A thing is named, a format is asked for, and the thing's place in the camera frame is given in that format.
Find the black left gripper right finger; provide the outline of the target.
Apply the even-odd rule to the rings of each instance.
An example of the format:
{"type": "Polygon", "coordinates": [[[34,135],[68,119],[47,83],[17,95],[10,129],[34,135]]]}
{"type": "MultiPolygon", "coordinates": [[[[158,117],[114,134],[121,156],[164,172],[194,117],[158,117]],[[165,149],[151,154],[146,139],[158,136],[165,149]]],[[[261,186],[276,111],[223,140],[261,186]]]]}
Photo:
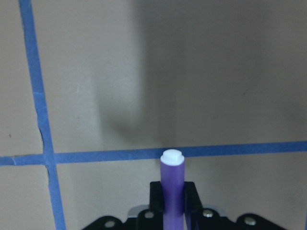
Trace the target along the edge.
{"type": "Polygon", "coordinates": [[[188,230],[198,230],[202,203],[194,182],[184,182],[184,215],[188,230]]]}

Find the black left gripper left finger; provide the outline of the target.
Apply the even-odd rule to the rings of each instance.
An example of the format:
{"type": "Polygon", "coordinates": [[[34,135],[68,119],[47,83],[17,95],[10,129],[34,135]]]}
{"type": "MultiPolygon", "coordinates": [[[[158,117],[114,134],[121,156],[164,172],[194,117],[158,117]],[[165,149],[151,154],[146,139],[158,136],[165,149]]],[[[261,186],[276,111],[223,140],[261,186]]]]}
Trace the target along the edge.
{"type": "Polygon", "coordinates": [[[165,210],[164,194],[160,181],[150,182],[149,209],[163,213],[165,210]]]}

